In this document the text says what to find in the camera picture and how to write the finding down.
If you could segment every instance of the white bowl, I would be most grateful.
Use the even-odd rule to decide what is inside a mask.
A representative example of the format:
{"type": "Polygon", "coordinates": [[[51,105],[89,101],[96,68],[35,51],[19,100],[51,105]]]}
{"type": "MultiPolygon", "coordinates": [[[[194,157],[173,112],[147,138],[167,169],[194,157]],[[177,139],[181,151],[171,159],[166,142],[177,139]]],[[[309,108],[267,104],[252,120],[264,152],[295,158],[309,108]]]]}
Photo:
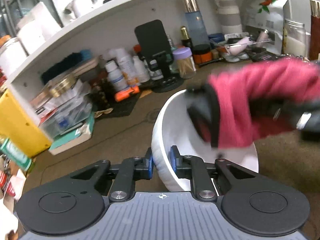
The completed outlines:
{"type": "Polygon", "coordinates": [[[152,132],[152,155],[159,177],[170,191],[189,191],[188,179],[179,179],[174,173],[170,161],[170,147],[176,145],[181,155],[201,157],[204,162],[214,163],[218,153],[225,159],[237,163],[252,171],[259,171],[258,155],[254,144],[246,148],[212,149],[196,133],[186,105],[188,99],[185,90],[171,96],[162,107],[152,132]]]}

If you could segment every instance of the yellow object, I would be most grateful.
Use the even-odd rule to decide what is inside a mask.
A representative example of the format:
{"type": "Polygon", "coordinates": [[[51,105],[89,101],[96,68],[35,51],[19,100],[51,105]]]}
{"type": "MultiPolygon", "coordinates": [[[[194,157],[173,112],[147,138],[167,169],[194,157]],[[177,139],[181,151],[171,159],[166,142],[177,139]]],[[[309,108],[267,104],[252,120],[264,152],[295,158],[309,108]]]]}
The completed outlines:
{"type": "Polygon", "coordinates": [[[0,98],[0,134],[9,137],[30,158],[51,145],[51,141],[23,111],[9,89],[0,98]]]}

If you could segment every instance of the green can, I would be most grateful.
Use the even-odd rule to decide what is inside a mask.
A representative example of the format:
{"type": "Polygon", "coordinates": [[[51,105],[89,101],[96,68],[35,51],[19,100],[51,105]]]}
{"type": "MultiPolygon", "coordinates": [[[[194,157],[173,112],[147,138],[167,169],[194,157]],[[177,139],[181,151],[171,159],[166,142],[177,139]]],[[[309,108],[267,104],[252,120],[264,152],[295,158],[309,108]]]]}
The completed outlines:
{"type": "Polygon", "coordinates": [[[23,171],[27,171],[32,165],[32,160],[18,149],[9,138],[3,141],[0,151],[14,161],[23,171]]]}

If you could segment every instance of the purple jar lid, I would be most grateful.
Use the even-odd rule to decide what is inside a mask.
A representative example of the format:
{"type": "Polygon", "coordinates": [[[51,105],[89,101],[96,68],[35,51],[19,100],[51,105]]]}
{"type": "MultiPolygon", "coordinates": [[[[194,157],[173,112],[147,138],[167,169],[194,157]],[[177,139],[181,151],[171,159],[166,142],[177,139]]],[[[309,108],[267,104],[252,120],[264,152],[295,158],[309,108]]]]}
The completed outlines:
{"type": "Polygon", "coordinates": [[[188,47],[176,49],[172,52],[172,54],[175,60],[184,59],[192,56],[191,49],[188,47]]]}

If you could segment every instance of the gray gripper base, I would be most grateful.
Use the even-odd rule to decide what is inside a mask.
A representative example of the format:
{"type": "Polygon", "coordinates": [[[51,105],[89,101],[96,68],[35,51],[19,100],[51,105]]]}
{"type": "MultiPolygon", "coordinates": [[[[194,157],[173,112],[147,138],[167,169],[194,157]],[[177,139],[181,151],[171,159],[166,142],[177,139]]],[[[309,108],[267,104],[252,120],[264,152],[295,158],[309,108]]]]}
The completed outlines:
{"type": "MultiPolygon", "coordinates": [[[[56,237],[27,232],[21,239],[266,240],[268,238],[240,231],[225,220],[214,203],[197,201],[190,192],[137,192],[134,198],[127,202],[111,204],[103,218],[84,231],[56,237]]],[[[291,239],[306,240],[299,231],[287,236],[274,237],[274,240],[291,239]]]]}

